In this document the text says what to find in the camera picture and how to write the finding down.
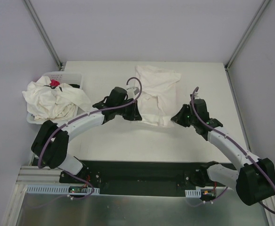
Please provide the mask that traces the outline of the white red-print t-shirt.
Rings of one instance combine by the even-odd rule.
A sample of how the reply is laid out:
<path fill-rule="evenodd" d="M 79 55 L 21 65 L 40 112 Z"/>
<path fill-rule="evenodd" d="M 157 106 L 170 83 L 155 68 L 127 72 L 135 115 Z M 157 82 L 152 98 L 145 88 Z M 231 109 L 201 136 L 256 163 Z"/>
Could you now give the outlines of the white red-print t-shirt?
<path fill-rule="evenodd" d="M 142 84 L 142 94 L 137 101 L 141 122 L 161 128 L 172 127 L 170 119 L 177 110 L 176 84 L 181 74 L 150 65 L 138 65 L 135 71 Z"/>

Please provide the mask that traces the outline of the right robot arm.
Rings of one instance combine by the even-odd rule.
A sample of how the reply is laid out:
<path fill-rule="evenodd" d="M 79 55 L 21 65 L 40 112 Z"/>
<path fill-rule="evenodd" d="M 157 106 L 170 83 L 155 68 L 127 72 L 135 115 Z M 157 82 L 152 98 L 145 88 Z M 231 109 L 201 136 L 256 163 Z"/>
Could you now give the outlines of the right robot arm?
<path fill-rule="evenodd" d="M 184 104 L 171 121 L 183 127 L 194 127 L 198 135 L 218 148 L 234 166 L 234 169 L 229 169 L 216 161 L 204 163 L 191 176 L 194 185 L 205 187 L 213 182 L 221 183 L 235 190 L 248 206 L 275 195 L 272 161 L 261 159 L 238 145 L 223 124 L 210 117 L 203 99 Z"/>

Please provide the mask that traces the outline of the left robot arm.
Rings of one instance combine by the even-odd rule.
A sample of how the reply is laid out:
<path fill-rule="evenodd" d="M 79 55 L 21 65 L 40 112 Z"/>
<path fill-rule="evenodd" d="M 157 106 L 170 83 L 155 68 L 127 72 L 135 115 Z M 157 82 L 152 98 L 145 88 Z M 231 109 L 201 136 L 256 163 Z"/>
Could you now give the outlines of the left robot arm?
<path fill-rule="evenodd" d="M 116 116 L 122 116 L 128 121 L 141 121 L 137 105 L 141 93 L 138 87 L 115 87 L 110 95 L 93 104 L 90 112 L 66 122 L 45 121 L 31 146 L 32 152 L 39 157 L 38 165 L 67 171 L 75 183 L 82 183 L 86 179 L 87 167 L 68 153 L 68 144 L 78 135 L 101 126 Z"/>

